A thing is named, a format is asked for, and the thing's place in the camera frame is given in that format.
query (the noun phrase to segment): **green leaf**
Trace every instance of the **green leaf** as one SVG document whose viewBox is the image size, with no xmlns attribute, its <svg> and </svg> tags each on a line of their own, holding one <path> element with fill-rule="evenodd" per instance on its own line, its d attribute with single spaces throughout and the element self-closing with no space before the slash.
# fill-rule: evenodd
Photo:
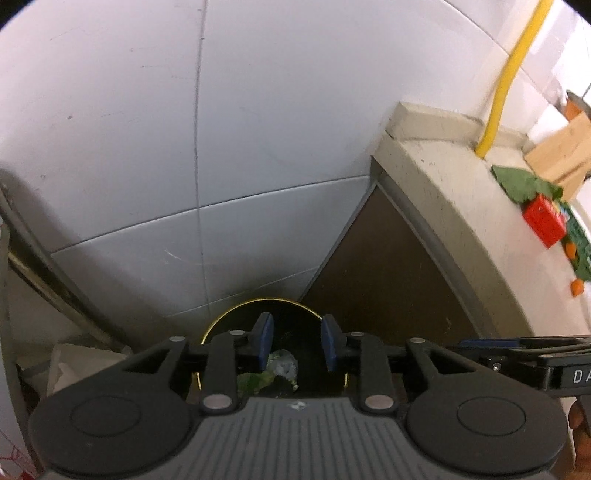
<svg viewBox="0 0 591 480">
<path fill-rule="evenodd" d="M 591 270 L 585 260 L 579 261 L 578 266 L 574 269 L 574 274 L 583 281 L 591 281 Z"/>
<path fill-rule="evenodd" d="M 275 375 L 269 372 L 254 374 L 247 372 L 236 377 L 238 385 L 238 396 L 252 396 L 259 393 L 259 390 L 271 385 Z"/>
<path fill-rule="evenodd" d="M 562 197 L 562 187 L 543 180 L 523 168 L 499 167 L 493 165 L 492 174 L 507 196 L 515 203 L 530 202 L 541 193 L 550 200 Z"/>
</svg>

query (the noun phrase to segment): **green vegetable scrap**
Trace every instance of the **green vegetable scrap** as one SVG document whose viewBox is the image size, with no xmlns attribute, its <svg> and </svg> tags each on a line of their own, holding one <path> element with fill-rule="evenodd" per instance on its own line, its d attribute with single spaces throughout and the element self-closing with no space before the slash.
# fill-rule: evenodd
<svg viewBox="0 0 591 480">
<path fill-rule="evenodd" d="M 297 364 L 297 360 L 288 350 L 280 349 L 269 354 L 267 371 L 289 380 L 291 389 L 296 391 L 298 389 Z"/>
<path fill-rule="evenodd" d="M 562 187 L 543 180 L 523 168 L 493 165 L 491 170 L 499 185 L 501 185 L 507 196 L 515 203 L 530 202 L 539 193 L 550 200 L 559 200 L 562 197 Z"/>
<path fill-rule="evenodd" d="M 245 373 L 238 375 L 236 383 L 238 386 L 238 396 L 257 395 L 262 388 L 273 383 L 275 374 L 271 372 L 262 372 L 260 374 Z"/>
<path fill-rule="evenodd" d="M 583 281 L 591 281 L 591 245 L 583 228 L 579 225 L 570 205 L 560 202 L 560 210 L 566 220 L 566 236 L 562 239 L 563 245 L 572 242 L 577 246 L 577 255 L 570 263 L 574 274 Z"/>
</svg>

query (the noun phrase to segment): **ribbed plastic surface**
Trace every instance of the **ribbed plastic surface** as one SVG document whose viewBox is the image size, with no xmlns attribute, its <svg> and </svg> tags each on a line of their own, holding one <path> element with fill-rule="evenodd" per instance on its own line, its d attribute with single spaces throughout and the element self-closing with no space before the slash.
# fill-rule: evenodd
<svg viewBox="0 0 591 480">
<path fill-rule="evenodd" d="M 46 480 L 64 478 L 56 473 L 46 476 Z M 252 398 L 237 414 L 206 419 L 189 445 L 174 459 L 132 478 L 459 480 L 471 477 L 431 463 L 414 450 L 395 421 L 363 415 L 347 398 L 296 401 Z M 553 477 L 540 473 L 528 478 Z"/>
</svg>

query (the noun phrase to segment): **white wall tile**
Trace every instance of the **white wall tile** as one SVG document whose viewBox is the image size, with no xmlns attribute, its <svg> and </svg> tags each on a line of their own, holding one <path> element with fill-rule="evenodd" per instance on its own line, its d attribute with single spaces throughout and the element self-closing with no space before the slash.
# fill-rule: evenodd
<svg viewBox="0 0 591 480">
<path fill-rule="evenodd" d="M 163 322 L 168 324 L 170 329 L 176 332 L 176 335 L 184 335 L 190 341 L 199 343 L 212 321 L 209 306 L 203 305 L 166 317 Z"/>
<path fill-rule="evenodd" d="M 535 87 L 545 93 L 553 70 L 559 63 L 566 44 L 574 34 L 579 15 L 562 0 L 555 0 L 540 32 L 536 36 L 522 65 Z"/>
<path fill-rule="evenodd" d="M 479 117 L 484 121 L 488 120 L 492 97 L 488 102 L 485 114 Z M 520 70 L 507 95 L 501 124 L 522 133 L 527 133 L 539 120 L 540 116 L 548 108 L 548 101 L 542 93 L 533 85 L 530 78 Z"/>
<path fill-rule="evenodd" d="M 201 205 L 365 174 L 399 100 L 476 115 L 507 58 L 442 0 L 218 0 L 204 37 Z"/>
<path fill-rule="evenodd" d="M 538 0 L 447 0 L 510 53 L 525 29 Z M 574 32 L 578 15 L 556 0 L 536 36 L 522 68 L 534 86 L 544 92 L 564 46 Z"/>
<path fill-rule="evenodd" d="M 201 208 L 210 301 L 318 267 L 368 186 L 357 177 Z"/>
<path fill-rule="evenodd" d="M 108 319 L 141 342 L 171 330 L 163 317 L 207 303 L 197 210 L 95 238 L 53 258 Z"/>
<path fill-rule="evenodd" d="M 279 297 L 282 299 L 299 301 L 302 295 L 305 293 L 306 287 L 314 278 L 316 271 L 317 268 L 313 268 L 305 272 L 291 275 L 287 278 L 282 278 L 281 280 L 277 280 L 267 285 L 263 285 L 262 287 L 256 288 L 252 291 L 239 293 L 225 299 L 213 301 L 209 304 L 211 319 L 214 321 L 222 313 L 226 312 L 232 307 L 242 303 L 243 301 L 252 299 Z"/>
<path fill-rule="evenodd" d="M 591 181 L 583 183 L 583 187 L 577 194 L 577 200 L 583 206 L 587 215 L 591 215 Z"/>
<path fill-rule="evenodd" d="M 560 60 L 553 69 L 549 93 L 561 86 L 582 96 L 591 83 L 591 26 L 582 18 L 570 36 Z"/>
<path fill-rule="evenodd" d="M 196 206 L 203 0 L 35 0 L 0 33 L 0 168 L 55 251 Z"/>
<path fill-rule="evenodd" d="M 548 105 L 544 113 L 527 134 L 530 140 L 538 144 L 553 133 L 562 130 L 568 125 L 567 119 L 552 105 Z"/>
<path fill-rule="evenodd" d="M 507 53 L 517 43 L 538 4 L 538 0 L 446 1 L 494 38 Z"/>
</svg>

